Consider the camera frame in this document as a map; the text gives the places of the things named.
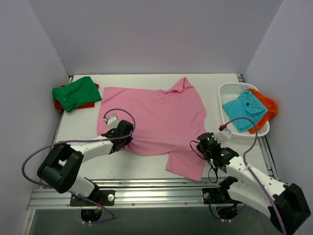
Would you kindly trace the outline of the pink t-shirt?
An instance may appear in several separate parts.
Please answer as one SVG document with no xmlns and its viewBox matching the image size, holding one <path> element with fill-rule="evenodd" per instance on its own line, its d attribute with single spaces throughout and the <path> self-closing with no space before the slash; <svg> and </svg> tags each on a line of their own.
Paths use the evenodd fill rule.
<svg viewBox="0 0 313 235">
<path fill-rule="evenodd" d="M 103 118 L 110 109 L 119 120 L 136 122 L 126 151 L 141 156 L 167 154 L 166 170 L 193 181 L 202 179 L 205 161 L 189 143 L 206 132 L 206 110 L 187 78 L 167 91 L 106 87 L 98 115 L 98 135 L 109 130 Z"/>
</svg>

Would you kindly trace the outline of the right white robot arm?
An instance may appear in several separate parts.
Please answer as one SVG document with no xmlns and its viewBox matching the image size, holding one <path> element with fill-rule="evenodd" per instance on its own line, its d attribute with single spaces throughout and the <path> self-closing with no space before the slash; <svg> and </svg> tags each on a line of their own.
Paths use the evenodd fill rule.
<svg viewBox="0 0 313 235">
<path fill-rule="evenodd" d="M 311 216 L 303 190 L 285 184 L 251 166 L 244 157 L 221 145 L 230 139 L 225 130 L 204 133 L 197 138 L 197 149 L 203 158 L 225 174 L 218 185 L 217 196 L 223 202 L 238 201 L 267 216 L 284 235 L 294 234 Z"/>
</svg>

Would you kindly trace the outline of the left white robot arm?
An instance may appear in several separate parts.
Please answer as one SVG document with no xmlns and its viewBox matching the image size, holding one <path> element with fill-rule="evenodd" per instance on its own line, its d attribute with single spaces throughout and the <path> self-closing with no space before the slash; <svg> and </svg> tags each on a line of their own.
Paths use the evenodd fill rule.
<svg viewBox="0 0 313 235">
<path fill-rule="evenodd" d="M 115 128 L 98 136 L 93 142 L 58 144 L 40 165 L 37 176 L 57 192 L 78 194 L 87 205 L 94 205 L 103 196 L 93 181 L 79 176 L 81 164 L 118 152 L 132 141 L 133 130 L 132 123 L 121 120 Z"/>
</svg>

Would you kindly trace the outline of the turquoise t-shirt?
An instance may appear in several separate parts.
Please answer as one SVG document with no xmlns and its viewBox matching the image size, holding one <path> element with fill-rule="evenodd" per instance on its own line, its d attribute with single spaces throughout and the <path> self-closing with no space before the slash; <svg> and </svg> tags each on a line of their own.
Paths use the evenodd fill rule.
<svg viewBox="0 0 313 235">
<path fill-rule="evenodd" d="M 242 117 L 246 117 L 257 124 L 268 111 L 254 94 L 248 90 L 242 92 L 235 100 L 223 104 L 222 108 L 230 119 L 241 118 L 233 121 L 240 133 L 254 128 L 249 120 L 242 119 Z"/>
</svg>

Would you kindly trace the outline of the white perforated plastic basket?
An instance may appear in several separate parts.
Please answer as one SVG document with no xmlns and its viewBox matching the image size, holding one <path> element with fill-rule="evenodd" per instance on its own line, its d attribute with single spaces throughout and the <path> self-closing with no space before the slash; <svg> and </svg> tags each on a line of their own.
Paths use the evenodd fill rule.
<svg viewBox="0 0 313 235">
<path fill-rule="evenodd" d="M 265 120 L 269 108 L 256 97 L 258 89 L 247 83 L 226 83 L 219 88 L 219 101 L 222 121 L 238 118 L 227 127 L 235 139 L 253 138 L 249 131 L 258 128 L 258 136 L 265 136 L 269 132 L 269 122 Z"/>
</svg>

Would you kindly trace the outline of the orange t-shirt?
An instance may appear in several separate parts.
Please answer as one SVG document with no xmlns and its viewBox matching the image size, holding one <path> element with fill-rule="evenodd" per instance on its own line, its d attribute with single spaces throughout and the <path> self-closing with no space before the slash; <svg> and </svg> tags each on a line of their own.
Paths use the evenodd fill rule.
<svg viewBox="0 0 313 235">
<path fill-rule="evenodd" d="M 267 121 L 270 121 L 278 113 L 278 107 L 274 100 L 262 95 L 259 91 L 249 88 L 248 91 L 251 91 L 254 96 L 267 108 L 267 113 L 256 124 L 257 130 L 260 131 Z"/>
</svg>

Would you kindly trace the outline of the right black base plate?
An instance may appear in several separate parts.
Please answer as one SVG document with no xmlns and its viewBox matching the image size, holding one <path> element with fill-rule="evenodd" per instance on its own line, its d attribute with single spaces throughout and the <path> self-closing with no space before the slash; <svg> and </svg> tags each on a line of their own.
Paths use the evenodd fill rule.
<svg viewBox="0 0 313 235">
<path fill-rule="evenodd" d="M 204 204 L 238 204 L 241 201 L 230 198 L 228 192 L 219 188 L 203 188 L 202 199 Z"/>
</svg>

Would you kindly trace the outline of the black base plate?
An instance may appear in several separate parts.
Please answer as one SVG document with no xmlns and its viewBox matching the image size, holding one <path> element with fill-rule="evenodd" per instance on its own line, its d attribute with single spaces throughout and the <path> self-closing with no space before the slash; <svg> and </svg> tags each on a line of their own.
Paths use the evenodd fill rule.
<svg viewBox="0 0 313 235">
<path fill-rule="evenodd" d="M 241 201 L 230 198 L 228 192 L 219 188 L 203 188 L 202 199 L 204 204 L 238 204 Z"/>
<path fill-rule="evenodd" d="M 113 206 L 115 201 L 115 190 L 112 189 L 99 189 L 95 193 L 92 193 L 89 200 L 101 204 L 102 206 Z M 72 194 L 70 198 L 70 206 L 72 207 L 87 207 L 94 206 L 93 203 L 83 200 L 80 197 Z"/>
</svg>

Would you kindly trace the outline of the aluminium rail frame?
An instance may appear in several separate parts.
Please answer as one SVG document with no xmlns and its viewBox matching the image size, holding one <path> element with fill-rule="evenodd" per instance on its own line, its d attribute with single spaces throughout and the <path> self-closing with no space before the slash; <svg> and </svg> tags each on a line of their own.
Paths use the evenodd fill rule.
<svg viewBox="0 0 313 235">
<path fill-rule="evenodd" d="M 171 88 L 178 80 L 186 77 L 196 88 L 207 111 L 205 127 L 217 132 L 223 123 L 219 107 L 219 87 L 224 83 L 243 83 L 241 74 L 114 74 L 74 75 L 70 83 L 83 76 L 90 76 L 100 85 L 102 94 L 105 87 L 138 89 Z M 79 110 L 61 116 L 54 141 L 67 139 L 93 139 L 96 133 L 99 103 L 90 110 Z M 232 139 L 227 146 L 239 154 L 248 149 L 253 139 Z M 212 188 L 207 178 L 191 182 L 165 170 L 168 155 L 143 157 L 120 151 L 92 159 L 80 169 L 80 175 L 95 180 L 101 189 L 115 190 L 113 208 L 140 207 L 191 207 L 204 206 L 202 188 Z M 259 138 L 254 149 L 247 154 L 247 161 L 260 171 L 280 180 L 265 137 Z M 203 176 L 207 177 L 209 165 L 205 163 Z M 53 189 L 35 189 L 31 193 L 27 209 L 78 209 L 70 207 L 70 193 L 59 194 Z"/>
</svg>

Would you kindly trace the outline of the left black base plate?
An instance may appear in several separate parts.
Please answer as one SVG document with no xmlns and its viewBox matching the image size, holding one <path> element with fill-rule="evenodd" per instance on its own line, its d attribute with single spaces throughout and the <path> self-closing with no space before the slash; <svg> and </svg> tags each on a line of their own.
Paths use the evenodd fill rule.
<svg viewBox="0 0 313 235">
<path fill-rule="evenodd" d="M 113 206 L 115 201 L 115 190 L 112 189 L 99 189 L 95 193 L 92 193 L 89 200 L 101 204 L 102 206 Z M 72 194 L 70 198 L 70 206 L 72 207 L 87 207 L 94 206 L 93 203 L 83 200 L 80 197 Z"/>
</svg>

